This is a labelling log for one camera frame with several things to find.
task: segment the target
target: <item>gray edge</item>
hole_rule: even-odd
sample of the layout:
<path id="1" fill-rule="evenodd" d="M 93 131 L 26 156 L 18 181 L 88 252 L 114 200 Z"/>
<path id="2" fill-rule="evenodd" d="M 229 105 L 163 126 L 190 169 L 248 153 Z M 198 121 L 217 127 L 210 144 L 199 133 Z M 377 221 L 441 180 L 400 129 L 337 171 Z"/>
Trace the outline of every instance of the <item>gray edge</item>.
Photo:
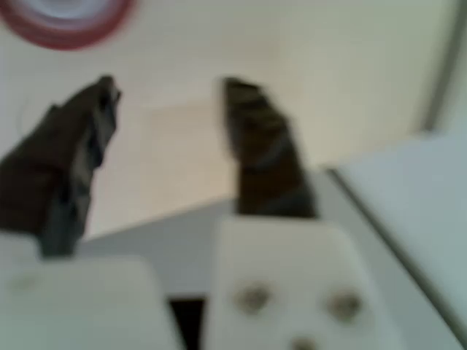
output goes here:
<path id="1" fill-rule="evenodd" d="M 434 85 L 433 94 L 428 104 L 426 116 L 422 120 L 421 130 L 433 132 L 439 127 L 439 114 L 449 90 L 449 83 L 455 72 L 463 37 L 466 35 L 467 0 L 458 0 L 452 30 L 447 41 L 444 58 Z"/>

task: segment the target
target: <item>red rim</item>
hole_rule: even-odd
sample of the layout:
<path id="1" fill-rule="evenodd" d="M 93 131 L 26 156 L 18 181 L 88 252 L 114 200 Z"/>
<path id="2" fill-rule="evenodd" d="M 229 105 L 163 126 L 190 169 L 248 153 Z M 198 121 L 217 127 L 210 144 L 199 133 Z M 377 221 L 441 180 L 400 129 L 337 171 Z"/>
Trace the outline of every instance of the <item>red rim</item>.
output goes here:
<path id="1" fill-rule="evenodd" d="M 136 0 L 114 0 L 118 8 L 112 17 L 82 31 L 60 31 L 31 22 L 18 13 L 11 1 L 14 0 L 0 0 L 0 15 L 12 31 L 33 44 L 54 50 L 77 50 L 100 42 L 124 23 L 136 5 Z"/>

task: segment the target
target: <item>red circular object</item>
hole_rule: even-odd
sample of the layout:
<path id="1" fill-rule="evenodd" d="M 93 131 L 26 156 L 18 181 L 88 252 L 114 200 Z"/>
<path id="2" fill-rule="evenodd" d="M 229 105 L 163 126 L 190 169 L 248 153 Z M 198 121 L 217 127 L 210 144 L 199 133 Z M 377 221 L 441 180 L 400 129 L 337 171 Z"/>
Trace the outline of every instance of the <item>red circular object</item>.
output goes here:
<path id="1" fill-rule="evenodd" d="M 112 8 L 102 18 L 94 18 L 90 26 L 80 29 L 54 28 L 54 23 L 66 20 L 51 18 L 51 25 L 41 23 L 23 13 L 16 0 L 0 0 L 0 15 L 19 36 L 42 47 L 54 50 L 77 50 L 95 44 L 109 36 L 128 17 L 136 0 L 112 0 Z"/>

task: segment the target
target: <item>white table surface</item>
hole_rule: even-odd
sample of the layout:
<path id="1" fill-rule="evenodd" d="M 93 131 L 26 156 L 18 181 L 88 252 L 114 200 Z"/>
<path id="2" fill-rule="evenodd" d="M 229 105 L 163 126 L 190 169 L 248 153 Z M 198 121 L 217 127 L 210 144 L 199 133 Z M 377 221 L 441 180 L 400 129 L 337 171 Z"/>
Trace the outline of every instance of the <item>white table surface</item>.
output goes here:
<path id="1" fill-rule="evenodd" d="M 315 174 L 312 180 L 324 219 L 341 225 L 352 235 L 408 349 L 461 350 L 420 288 L 335 183 L 323 173 Z M 153 264 L 170 297 L 209 296 L 214 234 L 222 215 L 230 210 L 230 203 L 221 201 L 205 209 L 87 241 L 80 247 L 79 256 L 137 254 Z"/>

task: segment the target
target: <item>screw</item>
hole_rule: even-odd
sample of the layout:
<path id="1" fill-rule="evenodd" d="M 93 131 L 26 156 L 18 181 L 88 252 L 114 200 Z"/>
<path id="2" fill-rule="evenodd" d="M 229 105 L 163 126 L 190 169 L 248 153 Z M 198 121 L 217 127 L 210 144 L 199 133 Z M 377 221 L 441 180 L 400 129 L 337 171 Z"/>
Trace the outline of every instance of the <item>screw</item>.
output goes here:
<path id="1" fill-rule="evenodd" d="M 362 304 L 355 293 L 343 293 L 331 298 L 328 311 L 341 322 L 351 322 L 362 309 Z"/>
<path id="2" fill-rule="evenodd" d="M 236 304 L 243 312 L 254 315 L 263 310 L 271 299 L 269 286 L 255 282 L 242 288 L 236 295 Z"/>
<path id="3" fill-rule="evenodd" d="M 316 350 L 316 343 L 308 338 L 295 338 L 292 341 L 292 350 Z"/>

